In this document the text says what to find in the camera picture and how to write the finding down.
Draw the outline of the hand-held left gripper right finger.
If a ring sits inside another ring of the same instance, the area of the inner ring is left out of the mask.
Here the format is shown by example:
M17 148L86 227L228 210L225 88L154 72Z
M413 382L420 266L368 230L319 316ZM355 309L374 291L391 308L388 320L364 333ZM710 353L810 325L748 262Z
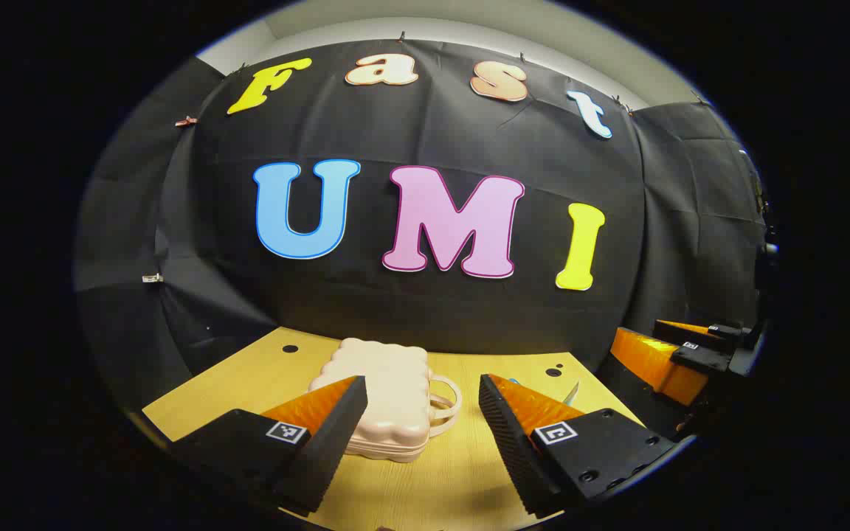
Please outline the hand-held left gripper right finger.
M597 507L664 462L676 443L612 408L583 413L493 374L478 403L526 512Z

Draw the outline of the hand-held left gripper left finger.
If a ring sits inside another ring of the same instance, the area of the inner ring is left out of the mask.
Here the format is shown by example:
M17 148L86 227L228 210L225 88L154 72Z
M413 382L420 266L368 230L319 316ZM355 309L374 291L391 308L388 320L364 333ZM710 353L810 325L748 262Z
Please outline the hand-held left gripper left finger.
M365 377L348 376L260 414L234 408L170 451L216 490L306 517L320 507L367 403Z

